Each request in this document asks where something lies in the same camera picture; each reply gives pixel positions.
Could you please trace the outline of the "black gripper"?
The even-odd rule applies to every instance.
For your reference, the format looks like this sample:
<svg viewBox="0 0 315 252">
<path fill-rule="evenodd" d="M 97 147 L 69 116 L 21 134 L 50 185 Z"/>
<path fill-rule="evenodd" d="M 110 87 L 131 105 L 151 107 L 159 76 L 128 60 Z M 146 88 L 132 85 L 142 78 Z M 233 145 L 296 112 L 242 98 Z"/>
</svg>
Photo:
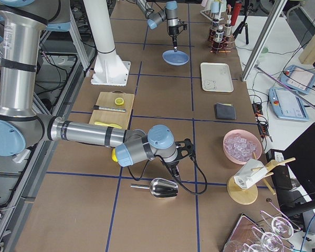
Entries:
<svg viewBox="0 0 315 252">
<path fill-rule="evenodd" d="M 184 30 L 187 30 L 186 22 L 184 21 L 168 22 L 168 35 L 172 38 L 174 52 L 177 52 L 177 37 Z"/>
<path fill-rule="evenodd" d="M 172 174 L 176 181 L 180 181 L 180 174 L 178 168 L 179 161 L 189 157 L 192 161 L 195 160 L 195 148 L 194 144 L 190 139 L 185 139 L 183 141 L 176 141 L 176 157 L 173 157 L 170 162 L 167 162 L 167 166 L 172 168 Z"/>
</svg>

